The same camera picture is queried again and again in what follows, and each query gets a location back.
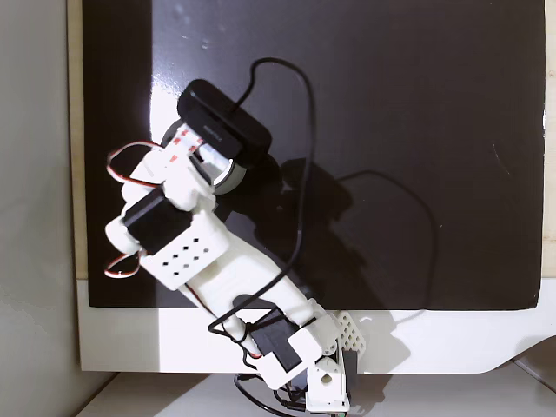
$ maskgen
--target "white 3d-printed part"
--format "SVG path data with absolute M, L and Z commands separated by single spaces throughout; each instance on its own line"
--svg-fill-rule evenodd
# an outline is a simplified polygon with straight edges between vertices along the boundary
M 357 352 L 357 359 L 360 359 L 367 349 L 365 338 L 361 331 L 357 328 L 354 319 L 348 311 L 340 311 L 336 315 L 341 327 L 341 334 L 338 343 L 344 350 L 353 350 Z
M 229 248 L 228 231 L 214 213 L 193 215 L 191 226 L 141 266 L 168 289 L 176 290 Z

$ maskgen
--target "wooden edge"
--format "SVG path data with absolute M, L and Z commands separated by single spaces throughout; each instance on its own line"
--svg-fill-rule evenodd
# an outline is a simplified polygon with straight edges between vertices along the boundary
M 88 269 L 83 117 L 83 7 L 81 1 L 67 0 L 69 146 L 71 155 L 76 278 L 77 280 L 86 280 L 88 278 Z
M 546 0 L 545 203 L 542 276 L 556 276 L 556 0 Z

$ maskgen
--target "black cable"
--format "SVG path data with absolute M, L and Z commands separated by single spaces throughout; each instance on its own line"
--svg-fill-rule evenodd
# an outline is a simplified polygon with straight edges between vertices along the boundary
M 244 348 L 242 345 L 238 345 L 238 346 L 243 350 L 243 365 L 245 365 L 246 367 L 250 367 L 251 369 L 254 369 L 256 371 L 257 368 L 251 365 L 249 362 L 247 362 L 247 355 L 249 351 L 246 348 Z
M 314 158 L 314 147 L 316 144 L 316 110 L 315 110 L 315 103 L 314 103 L 314 92 L 313 87 L 311 86 L 311 82 L 309 81 L 307 75 L 296 65 L 289 63 L 280 58 L 273 58 L 273 57 L 265 57 L 261 59 L 257 59 L 251 64 L 250 67 L 250 81 L 247 89 L 242 94 L 240 99 L 235 103 L 234 108 L 232 108 L 232 112 L 239 109 L 239 107 L 243 104 L 243 102 L 249 97 L 253 87 L 255 86 L 255 72 L 259 65 L 263 63 L 276 63 L 283 67 L 289 68 L 290 70 L 294 71 L 301 77 L 301 80 L 305 84 L 305 89 L 307 91 L 308 96 L 308 125 L 309 125 L 309 144 L 307 148 L 307 156 L 305 159 L 305 167 L 303 169 L 303 174 L 301 178 L 301 187 L 299 193 L 299 207 L 297 211 L 297 236 L 295 237 L 295 248 L 292 252 L 291 257 L 289 258 L 286 266 L 283 270 L 269 283 L 267 283 L 264 287 L 259 289 L 253 295 L 250 295 L 246 300 L 238 304 L 236 307 L 229 310 L 225 315 L 219 317 L 212 323 L 208 325 L 208 330 L 210 333 L 213 334 L 220 334 L 226 337 L 229 337 L 234 341 L 234 338 L 231 337 L 227 332 L 222 332 L 221 330 L 217 330 L 216 326 L 223 324 L 227 319 L 229 319 L 232 315 L 236 314 L 238 311 L 244 309 L 253 301 L 257 300 L 261 295 L 265 294 L 269 291 L 274 285 L 276 285 L 286 274 L 290 271 L 290 269 L 294 266 L 294 263 L 297 261 L 299 254 L 301 252 L 301 241 L 303 238 L 303 228 L 304 228 L 304 208 L 305 208 L 305 198 L 307 193 L 307 185 L 309 180 L 309 174 L 311 170 L 311 165 L 313 164 Z
M 296 417 L 293 416 L 292 414 L 283 413 L 282 411 L 269 407 L 264 402 L 257 400 L 253 395 L 251 395 L 240 383 L 240 380 L 245 381 L 246 379 L 251 379 L 251 378 L 253 378 L 253 375 L 245 375 L 245 374 L 237 374 L 234 377 L 235 386 L 237 387 L 237 389 L 239 389 L 240 393 L 242 393 L 245 398 L 247 398 L 249 401 L 251 401 L 259 408 L 262 408 L 263 410 L 268 411 L 269 413 L 272 413 L 274 415 L 278 415 L 279 417 Z

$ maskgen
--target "red wire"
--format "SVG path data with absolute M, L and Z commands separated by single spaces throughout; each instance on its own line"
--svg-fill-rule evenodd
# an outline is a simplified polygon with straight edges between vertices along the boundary
M 133 269 L 132 271 L 128 271 L 128 272 L 123 272 L 123 271 L 111 271 L 111 269 L 117 265 L 118 263 L 120 263 L 121 261 L 123 261 L 124 259 L 127 259 L 133 255 L 137 255 L 137 265 L 135 267 L 135 269 Z M 137 271 L 139 271 L 139 267 L 140 267 L 140 263 L 139 261 L 141 260 L 141 256 L 143 255 L 143 251 L 139 251 L 136 252 L 134 254 L 121 254 L 119 255 L 117 258 L 115 258 L 114 261 L 112 261 L 111 263 L 108 264 L 108 266 L 106 267 L 106 269 L 104 269 L 104 274 L 106 276 L 108 276 L 109 278 L 130 278 L 130 276 L 133 276 L 137 273 Z
M 130 148 L 132 146 L 136 146 L 136 145 L 148 146 L 148 147 L 153 148 L 153 149 L 163 149 L 162 146 L 160 146 L 158 143 L 154 143 L 154 142 L 135 141 L 135 142 L 128 143 L 127 145 L 124 145 L 121 148 L 116 149 L 116 150 L 109 153 L 109 155 L 107 157 L 107 160 L 106 160 L 106 170 L 108 171 L 110 176 L 112 176 L 112 178 L 114 178 L 118 182 L 122 182 L 122 183 L 132 182 L 134 184 L 143 185 L 144 187 L 151 187 L 151 188 L 158 187 L 160 184 L 156 184 L 154 182 L 146 182 L 146 181 L 136 180 L 135 178 L 131 178 L 131 177 L 119 174 L 118 172 L 116 172 L 115 169 L 113 169 L 110 166 L 110 163 L 112 162 L 112 160 L 116 156 L 118 156 L 122 151 L 124 151 L 125 149 Z

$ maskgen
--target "white table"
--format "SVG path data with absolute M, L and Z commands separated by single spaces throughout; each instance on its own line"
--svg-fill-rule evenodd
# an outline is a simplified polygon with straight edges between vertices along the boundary
M 207 332 L 194 309 L 91 308 L 84 233 L 81 10 L 69 1 L 69 85 L 77 302 L 83 370 L 189 373 L 248 371 L 241 350 Z M 556 0 L 546 0 L 546 177 L 539 305 L 513 312 L 354 311 L 367 340 L 360 372 L 482 373 L 556 335 Z M 243 311 L 254 321 L 261 310 Z

